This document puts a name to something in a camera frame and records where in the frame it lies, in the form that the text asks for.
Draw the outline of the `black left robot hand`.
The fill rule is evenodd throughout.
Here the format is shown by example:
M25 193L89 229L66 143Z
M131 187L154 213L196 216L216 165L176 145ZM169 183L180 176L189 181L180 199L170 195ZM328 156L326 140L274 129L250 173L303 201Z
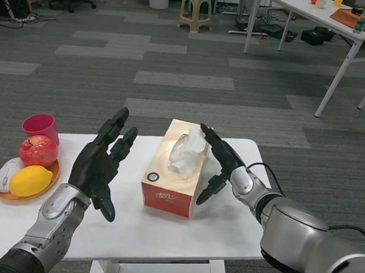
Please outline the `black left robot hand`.
M137 127L133 126L120 137L128 116L128 108L123 107L104 122L95 139L76 158L68 180L68 184L86 194L94 208L110 222L114 221L116 212L109 183L117 175L120 162L128 156L138 135Z

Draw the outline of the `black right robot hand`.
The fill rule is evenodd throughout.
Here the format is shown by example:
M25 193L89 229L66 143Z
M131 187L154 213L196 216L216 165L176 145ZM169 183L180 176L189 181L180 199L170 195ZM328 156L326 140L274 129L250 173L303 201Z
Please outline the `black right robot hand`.
M221 166L221 172L219 175L214 175L209 179L208 186L196 200L197 205L203 204L212 195L219 193L230 179L231 173L235 169L245 166L245 163L236 151L225 140L222 140L213 129L204 123L201 123L200 127L205 134L204 139L212 147L211 152L213 156Z

